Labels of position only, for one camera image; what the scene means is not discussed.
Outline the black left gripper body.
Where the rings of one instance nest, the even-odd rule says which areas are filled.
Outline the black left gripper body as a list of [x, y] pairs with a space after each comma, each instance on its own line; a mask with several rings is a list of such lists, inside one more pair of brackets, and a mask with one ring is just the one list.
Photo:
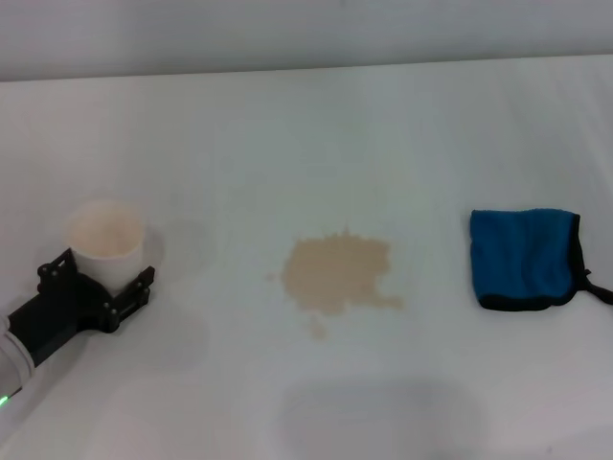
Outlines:
[[38, 294], [9, 315], [9, 331], [39, 366], [83, 331], [115, 331], [111, 296], [84, 275], [40, 284]]

